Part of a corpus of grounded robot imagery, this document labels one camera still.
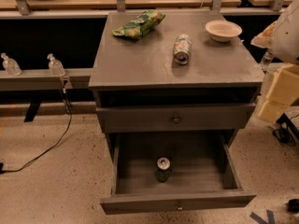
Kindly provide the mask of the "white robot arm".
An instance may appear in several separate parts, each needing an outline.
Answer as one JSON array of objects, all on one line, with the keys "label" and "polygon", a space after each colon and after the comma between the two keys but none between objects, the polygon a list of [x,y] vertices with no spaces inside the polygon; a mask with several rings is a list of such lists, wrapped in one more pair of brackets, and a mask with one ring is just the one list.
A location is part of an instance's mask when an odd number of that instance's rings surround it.
[{"label": "white robot arm", "polygon": [[270,49],[284,63],[299,64],[299,0],[293,0],[250,44]]}]

